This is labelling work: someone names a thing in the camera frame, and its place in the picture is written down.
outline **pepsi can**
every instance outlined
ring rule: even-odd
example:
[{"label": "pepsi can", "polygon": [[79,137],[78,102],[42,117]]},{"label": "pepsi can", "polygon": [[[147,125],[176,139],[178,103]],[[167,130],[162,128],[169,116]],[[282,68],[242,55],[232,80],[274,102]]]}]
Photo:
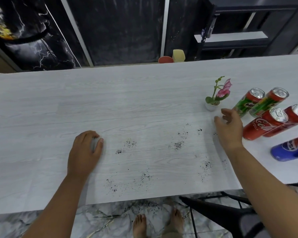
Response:
[{"label": "pepsi can", "polygon": [[270,153],[278,161],[298,159],[298,138],[274,146]]}]

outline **yellow container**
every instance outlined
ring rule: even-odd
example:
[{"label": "yellow container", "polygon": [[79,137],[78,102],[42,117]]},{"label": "yellow container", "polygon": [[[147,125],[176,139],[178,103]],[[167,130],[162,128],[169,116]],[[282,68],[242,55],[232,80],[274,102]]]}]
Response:
[{"label": "yellow container", "polygon": [[181,49],[174,49],[172,59],[174,62],[184,62],[184,60],[186,59],[184,51]]}]

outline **milo can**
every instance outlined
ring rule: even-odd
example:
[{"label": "milo can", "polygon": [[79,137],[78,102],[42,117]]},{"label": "milo can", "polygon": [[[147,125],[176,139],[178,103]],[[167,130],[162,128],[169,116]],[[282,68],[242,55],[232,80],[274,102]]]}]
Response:
[{"label": "milo can", "polygon": [[283,88],[273,88],[250,111],[253,117],[261,116],[266,110],[276,106],[289,97],[289,93]]},{"label": "milo can", "polygon": [[255,106],[260,100],[265,97],[265,92],[259,88],[251,88],[239,102],[234,109],[238,112],[240,117],[243,117],[251,108]]}]

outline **soda can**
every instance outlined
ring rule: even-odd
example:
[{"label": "soda can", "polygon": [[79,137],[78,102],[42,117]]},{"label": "soda can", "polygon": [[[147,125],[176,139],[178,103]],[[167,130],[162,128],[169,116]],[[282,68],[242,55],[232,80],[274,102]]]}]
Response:
[{"label": "soda can", "polygon": [[292,128],[292,127],[298,125],[298,104],[289,106],[284,111],[288,115],[288,121],[286,123],[284,123],[283,125],[273,129],[272,131],[264,134],[263,135],[264,137],[272,137],[274,135],[281,133],[282,131],[285,131],[289,128]]},{"label": "soda can", "polygon": [[274,146],[270,153],[278,161],[298,159],[298,138]]},{"label": "soda can", "polygon": [[254,140],[287,122],[288,116],[281,108],[271,108],[243,128],[243,137]]},{"label": "soda can", "polygon": [[265,92],[259,88],[251,88],[235,105],[235,110],[243,117],[252,107],[265,96]]},{"label": "soda can", "polygon": [[266,94],[265,98],[260,100],[250,111],[253,117],[261,116],[266,110],[276,106],[277,104],[288,98],[289,93],[283,88],[273,88]]}]

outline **pink flower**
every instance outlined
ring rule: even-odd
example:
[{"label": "pink flower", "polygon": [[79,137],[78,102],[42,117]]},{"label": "pink flower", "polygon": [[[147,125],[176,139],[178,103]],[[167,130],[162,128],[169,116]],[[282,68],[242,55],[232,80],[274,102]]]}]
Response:
[{"label": "pink flower", "polygon": [[229,95],[231,93],[231,91],[229,90],[229,88],[232,86],[230,80],[231,80],[230,78],[226,80],[226,82],[224,83],[224,87],[217,92],[217,95],[216,95],[217,97],[222,98],[226,94]]}]

